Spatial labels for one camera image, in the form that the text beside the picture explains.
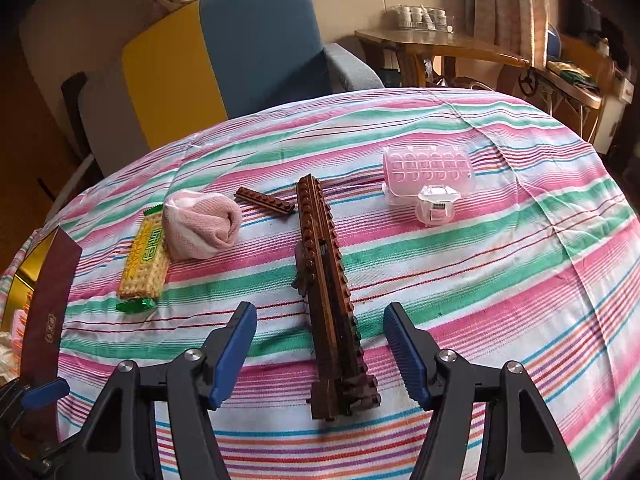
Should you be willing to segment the brown brick model bar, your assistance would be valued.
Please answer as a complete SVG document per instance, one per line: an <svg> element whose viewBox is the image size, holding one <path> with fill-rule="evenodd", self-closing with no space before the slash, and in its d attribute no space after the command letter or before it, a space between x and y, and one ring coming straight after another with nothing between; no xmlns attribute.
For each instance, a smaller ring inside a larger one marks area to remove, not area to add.
<svg viewBox="0 0 640 480"><path fill-rule="evenodd" d="M311 417L330 422L377 408L378 381L368 373L331 207L319 180L296 183L300 240L293 287L306 300L318 379L311 384Z"/></svg>

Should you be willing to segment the pink sock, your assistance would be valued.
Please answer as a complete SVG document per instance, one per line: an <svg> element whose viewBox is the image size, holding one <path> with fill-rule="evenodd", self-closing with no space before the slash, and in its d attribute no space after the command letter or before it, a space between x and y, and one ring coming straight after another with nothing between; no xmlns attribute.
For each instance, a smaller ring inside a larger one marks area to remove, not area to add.
<svg viewBox="0 0 640 480"><path fill-rule="evenodd" d="M206 260L235 243L242 211L224 194L183 190L164 201L162 225L173 262Z"/></svg>

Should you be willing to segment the gold maroon gift box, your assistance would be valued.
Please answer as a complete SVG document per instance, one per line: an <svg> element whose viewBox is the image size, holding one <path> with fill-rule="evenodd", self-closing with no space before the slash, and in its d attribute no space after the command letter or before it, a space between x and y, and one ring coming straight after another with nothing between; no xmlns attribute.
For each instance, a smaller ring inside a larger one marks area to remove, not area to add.
<svg viewBox="0 0 640 480"><path fill-rule="evenodd" d="M56 228L26 252L6 296L17 376L30 391L58 378L62 325L82 248Z"/></svg>

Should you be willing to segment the small green cracker packet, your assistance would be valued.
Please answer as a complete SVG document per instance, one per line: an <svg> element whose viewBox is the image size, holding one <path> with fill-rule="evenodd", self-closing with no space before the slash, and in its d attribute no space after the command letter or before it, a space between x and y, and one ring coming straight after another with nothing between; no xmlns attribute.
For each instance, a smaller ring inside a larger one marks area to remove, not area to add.
<svg viewBox="0 0 640 480"><path fill-rule="evenodd" d="M163 206L156 205L143 211L117 289L116 310L139 313L155 308L163 292L169 263Z"/></svg>

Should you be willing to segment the striped tablecloth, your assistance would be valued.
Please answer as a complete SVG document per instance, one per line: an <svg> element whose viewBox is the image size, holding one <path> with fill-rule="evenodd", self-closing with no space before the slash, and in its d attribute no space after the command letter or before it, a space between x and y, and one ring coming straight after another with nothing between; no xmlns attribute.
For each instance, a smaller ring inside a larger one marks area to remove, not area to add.
<svg viewBox="0 0 640 480"><path fill-rule="evenodd" d="M454 144L475 188L454 218L424 226L382 191L383 148ZM303 299L292 283L296 218L242 209L238 240L174 264L157 306L116 310L143 211L180 190L241 186L290 200L300 177L332 209L378 408L319 422ZM386 344L385 307L472 363L521 362L582 478L604 479L639 432L639 220L594 149L536 107L460 89L349 92L229 120L158 148L81 193L53 219L81 248L58 372L70 394L51 430L77 432L114 366L201 344L241 301L257 332L232 397L212 416L235 479L400 479L430 416L408 397Z"/></svg>

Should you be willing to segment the pink lidded plastic case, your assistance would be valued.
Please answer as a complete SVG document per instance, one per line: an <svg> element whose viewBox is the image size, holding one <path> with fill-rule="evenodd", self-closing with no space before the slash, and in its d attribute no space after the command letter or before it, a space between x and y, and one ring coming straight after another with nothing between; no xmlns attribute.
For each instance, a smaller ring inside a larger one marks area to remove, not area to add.
<svg viewBox="0 0 640 480"><path fill-rule="evenodd" d="M383 148L382 191L393 206L413 206L424 226L454 218L454 204L475 188L465 150L454 144L405 144Z"/></svg>

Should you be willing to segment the small brown brick plate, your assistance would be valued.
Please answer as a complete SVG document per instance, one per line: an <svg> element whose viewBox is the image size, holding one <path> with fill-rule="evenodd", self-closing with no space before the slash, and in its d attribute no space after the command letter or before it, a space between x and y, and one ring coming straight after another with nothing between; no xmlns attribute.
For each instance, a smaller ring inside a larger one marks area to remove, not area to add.
<svg viewBox="0 0 640 480"><path fill-rule="evenodd" d="M290 216L295 212L295 205L291 202L280 200L280 198L251 190L250 188L244 188L244 186L236 190L234 197L243 202L268 210L277 216Z"/></svg>

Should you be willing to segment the wooden shelf unit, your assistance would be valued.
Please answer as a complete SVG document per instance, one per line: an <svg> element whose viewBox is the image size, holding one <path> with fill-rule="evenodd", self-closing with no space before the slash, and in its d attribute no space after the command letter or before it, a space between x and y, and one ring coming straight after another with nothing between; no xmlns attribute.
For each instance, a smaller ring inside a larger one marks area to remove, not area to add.
<svg viewBox="0 0 640 480"><path fill-rule="evenodd" d="M547 64L518 78L527 99L541 102L547 114L575 131L605 156L634 98L634 83L608 54L584 40L547 32Z"/></svg>

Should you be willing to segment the wooden side table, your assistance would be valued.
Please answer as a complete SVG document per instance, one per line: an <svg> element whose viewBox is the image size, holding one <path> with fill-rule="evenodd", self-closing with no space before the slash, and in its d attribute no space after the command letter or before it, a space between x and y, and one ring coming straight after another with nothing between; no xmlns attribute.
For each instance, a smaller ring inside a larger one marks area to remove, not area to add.
<svg viewBox="0 0 640 480"><path fill-rule="evenodd" d="M510 93L518 76L530 63L519 54L489 42L449 32L430 32L424 29L356 30L366 62L375 70L384 64L384 51L395 53L403 87L426 87L424 62L434 56L442 57L442 76L447 82L457 77L457 59L497 63L502 66L496 89Z"/></svg>

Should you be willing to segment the white tea set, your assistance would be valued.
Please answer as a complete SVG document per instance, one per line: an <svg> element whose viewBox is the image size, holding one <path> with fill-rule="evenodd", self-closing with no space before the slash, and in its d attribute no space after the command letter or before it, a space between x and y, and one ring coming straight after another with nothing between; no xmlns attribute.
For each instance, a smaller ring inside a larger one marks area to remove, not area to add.
<svg viewBox="0 0 640 480"><path fill-rule="evenodd" d="M454 17L444 9L428 6L393 6L399 29L423 29L428 32L454 32Z"/></svg>

